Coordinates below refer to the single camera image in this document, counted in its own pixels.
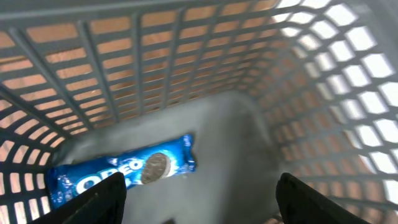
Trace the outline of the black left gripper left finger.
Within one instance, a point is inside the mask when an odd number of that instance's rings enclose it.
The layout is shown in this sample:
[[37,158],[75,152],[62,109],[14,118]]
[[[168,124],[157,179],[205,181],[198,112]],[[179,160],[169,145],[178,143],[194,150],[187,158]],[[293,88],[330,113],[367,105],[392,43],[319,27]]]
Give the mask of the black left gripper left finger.
[[121,224],[125,201],[124,176],[117,172],[32,224]]

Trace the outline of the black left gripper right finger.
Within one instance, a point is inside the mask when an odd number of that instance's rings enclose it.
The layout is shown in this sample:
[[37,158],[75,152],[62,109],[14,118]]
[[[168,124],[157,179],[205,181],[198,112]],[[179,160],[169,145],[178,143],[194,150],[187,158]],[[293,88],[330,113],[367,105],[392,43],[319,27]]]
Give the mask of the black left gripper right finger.
[[287,172],[275,196],[285,224],[369,224]]

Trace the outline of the blue Oreo cookie pack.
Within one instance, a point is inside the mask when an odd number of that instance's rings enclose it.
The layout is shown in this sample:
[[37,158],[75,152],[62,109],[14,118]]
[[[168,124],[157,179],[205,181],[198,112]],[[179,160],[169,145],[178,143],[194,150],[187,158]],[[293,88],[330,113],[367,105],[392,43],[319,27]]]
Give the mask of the blue Oreo cookie pack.
[[51,205],[59,208],[117,172],[123,174],[127,189],[192,173],[196,169],[193,143],[194,136],[185,134],[116,156],[101,156],[77,164],[53,167],[45,174]]

